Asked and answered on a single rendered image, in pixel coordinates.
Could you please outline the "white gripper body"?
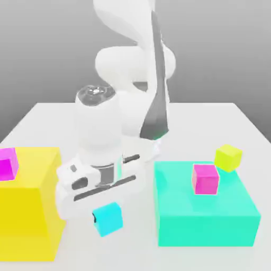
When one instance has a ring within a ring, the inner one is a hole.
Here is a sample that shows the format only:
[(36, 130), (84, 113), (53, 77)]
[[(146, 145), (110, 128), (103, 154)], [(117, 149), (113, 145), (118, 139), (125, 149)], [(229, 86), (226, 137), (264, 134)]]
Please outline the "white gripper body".
[(146, 185), (145, 169), (138, 167), (124, 173), (119, 181), (112, 185), (96, 187), (100, 173), (93, 167), (69, 167), (57, 169), (56, 207), (63, 220), (86, 216), (94, 209), (107, 204), (121, 203)]

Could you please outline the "small cyan cube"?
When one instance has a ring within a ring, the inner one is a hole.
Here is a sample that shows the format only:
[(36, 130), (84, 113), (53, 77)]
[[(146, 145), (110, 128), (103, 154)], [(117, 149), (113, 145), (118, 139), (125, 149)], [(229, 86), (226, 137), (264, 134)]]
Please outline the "small cyan cube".
[(123, 227), (122, 210), (116, 202), (95, 209), (92, 215), (94, 226), (101, 237)]

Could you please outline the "small lime yellow cube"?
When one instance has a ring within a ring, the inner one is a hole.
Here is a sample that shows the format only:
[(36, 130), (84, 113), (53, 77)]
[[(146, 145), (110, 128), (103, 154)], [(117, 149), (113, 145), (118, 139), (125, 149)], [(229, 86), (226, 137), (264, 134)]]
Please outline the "small lime yellow cube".
[(214, 164), (218, 168), (230, 173), (239, 167), (241, 158), (241, 149), (224, 144), (215, 151)]

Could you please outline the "small magenta cube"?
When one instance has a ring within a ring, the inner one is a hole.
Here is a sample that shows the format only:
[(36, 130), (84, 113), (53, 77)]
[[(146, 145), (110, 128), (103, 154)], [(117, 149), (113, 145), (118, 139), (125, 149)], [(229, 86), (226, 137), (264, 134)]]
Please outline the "small magenta cube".
[(15, 148), (0, 149), (0, 181), (14, 180), (19, 169)]
[(216, 195), (220, 175), (213, 164), (193, 164), (192, 186), (196, 195)]

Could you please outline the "large turquoise box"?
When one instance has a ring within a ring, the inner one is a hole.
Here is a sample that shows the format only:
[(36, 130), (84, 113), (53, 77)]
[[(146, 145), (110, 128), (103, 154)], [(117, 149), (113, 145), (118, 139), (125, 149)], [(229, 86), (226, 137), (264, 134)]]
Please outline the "large turquoise box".
[(215, 195), (197, 195), (196, 161), (154, 163), (153, 198), (160, 247), (251, 247), (261, 215), (238, 173), (218, 170)]

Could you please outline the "large yellow box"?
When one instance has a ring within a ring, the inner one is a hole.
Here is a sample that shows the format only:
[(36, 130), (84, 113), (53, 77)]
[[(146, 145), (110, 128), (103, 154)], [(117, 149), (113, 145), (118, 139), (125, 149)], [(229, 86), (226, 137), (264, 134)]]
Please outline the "large yellow box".
[(0, 261), (53, 261), (66, 225), (55, 203), (56, 147), (15, 147), (19, 169), (0, 181)]

